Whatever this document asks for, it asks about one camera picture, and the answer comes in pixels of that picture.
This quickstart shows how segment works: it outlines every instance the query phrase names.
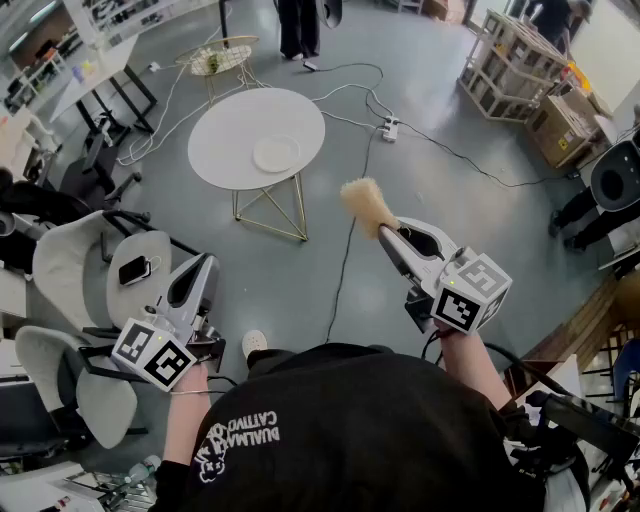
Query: white sneaker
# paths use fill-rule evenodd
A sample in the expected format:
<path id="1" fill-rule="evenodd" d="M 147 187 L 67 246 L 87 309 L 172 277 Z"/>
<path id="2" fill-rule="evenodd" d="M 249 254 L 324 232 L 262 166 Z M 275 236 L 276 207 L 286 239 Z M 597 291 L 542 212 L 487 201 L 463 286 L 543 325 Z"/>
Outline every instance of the white sneaker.
<path id="1" fill-rule="evenodd" d="M 242 353 L 245 359 L 249 357 L 249 354 L 254 350 L 267 350 L 267 338 L 262 331 L 249 331 L 242 337 Z"/>
<path id="2" fill-rule="evenodd" d="M 280 55 L 282 55 L 283 59 L 287 60 L 302 60 L 304 58 L 304 55 L 302 55 L 301 53 L 299 53 L 298 55 L 294 55 L 291 58 L 287 57 L 284 53 L 281 53 Z"/>

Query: white chair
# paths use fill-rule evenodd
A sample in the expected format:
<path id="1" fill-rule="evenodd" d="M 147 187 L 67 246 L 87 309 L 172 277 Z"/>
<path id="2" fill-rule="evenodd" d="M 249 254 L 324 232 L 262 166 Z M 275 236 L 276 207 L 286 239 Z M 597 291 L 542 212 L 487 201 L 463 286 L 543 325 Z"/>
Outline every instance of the white chair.
<path id="1" fill-rule="evenodd" d="M 127 319 L 140 315 L 144 306 L 154 304 L 160 286 L 166 282 L 171 272 L 171 244 L 185 249 L 163 231 L 156 231 L 148 224 L 140 222 L 142 233 L 131 234 L 117 220 L 125 215 L 119 211 L 95 212 L 82 219 L 54 227 L 39 240 L 33 257 L 33 279 L 38 290 L 71 322 L 79 331 L 100 337 L 117 338 Z M 116 224 L 110 220 L 116 218 Z M 106 257 L 111 265 L 107 273 L 107 310 L 114 327 L 100 328 L 91 319 L 84 301 L 83 281 L 86 258 L 89 250 L 100 243 L 102 235 L 114 227 L 122 231 L 125 239 L 118 245 L 113 258 Z M 195 251 L 186 248 L 192 254 Z M 148 278 L 132 285 L 121 286 L 118 271 L 121 266 L 138 256 L 155 258 L 157 268 Z"/>
<path id="2" fill-rule="evenodd" d="M 75 336 L 42 327 L 22 327 L 16 335 L 16 354 L 33 380 L 47 412 L 64 435 L 91 433 L 104 448 L 113 448 L 126 434 L 146 434 L 130 428 L 138 399 L 129 382 L 92 375 L 82 370 L 76 385 L 75 404 L 65 406 L 58 391 L 58 367 L 66 349 L 78 352 L 89 344 Z M 105 356 L 93 364 L 118 370 Z"/>

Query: fluffy brush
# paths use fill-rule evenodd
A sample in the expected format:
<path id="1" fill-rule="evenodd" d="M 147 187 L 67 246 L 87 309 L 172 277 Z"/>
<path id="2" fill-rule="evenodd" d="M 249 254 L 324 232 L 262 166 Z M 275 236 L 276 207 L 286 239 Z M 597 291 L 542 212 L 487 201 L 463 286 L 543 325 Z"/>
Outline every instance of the fluffy brush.
<path id="1" fill-rule="evenodd" d="M 400 228 L 400 221 L 387 207 L 382 191 L 373 178 L 362 178 L 345 183 L 340 190 L 340 197 L 347 210 L 362 226 L 367 238 L 377 239 L 381 224 L 393 229 Z"/>

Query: hand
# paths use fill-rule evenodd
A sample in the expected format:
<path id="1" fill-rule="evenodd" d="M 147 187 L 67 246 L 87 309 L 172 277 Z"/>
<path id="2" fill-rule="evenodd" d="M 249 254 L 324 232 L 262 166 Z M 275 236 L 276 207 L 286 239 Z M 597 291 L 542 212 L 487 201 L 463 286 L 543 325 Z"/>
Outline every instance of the hand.
<path id="1" fill-rule="evenodd" d="M 440 331 L 440 339 L 443 341 L 459 340 L 467 336 L 465 333 L 458 331 L 456 328 L 445 324 L 442 320 L 438 320 L 437 318 L 433 319 L 433 323 L 438 328 L 438 331 Z"/>
<path id="2" fill-rule="evenodd" d="M 194 364 L 175 385 L 174 391 L 202 391 L 207 389 L 209 370 L 202 363 Z"/>

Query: black pants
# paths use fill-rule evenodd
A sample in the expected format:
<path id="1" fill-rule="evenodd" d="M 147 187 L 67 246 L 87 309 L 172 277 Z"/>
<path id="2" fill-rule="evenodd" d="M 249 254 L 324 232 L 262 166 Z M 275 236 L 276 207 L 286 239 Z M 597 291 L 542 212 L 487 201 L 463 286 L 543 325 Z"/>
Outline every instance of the black pants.
<path id="1" fill-rule="evenodd" d="M 287 58 L 302 53 L 305 58 L 320 53 L 320 21 L 315 0 L 279 0 L 282 27 L 280 51 Z"/>
<path id="2" fill-rule="evenodd" d="M 591 187 L 587 187 L 567 203 L 555 223 L 560 228 L 563 228 L 570 222 L 581 219 L 588 211 L 593 210 L 596 204 L 596 200 L 591 193 Z M 614 229 L 619 228 L 639 216 L 640 201 L 618 212 L 603 212 L 596 220 L 576 235 L 575 245 L 579 248 L 585 248 L 607 236 L 607 234 Z"/>

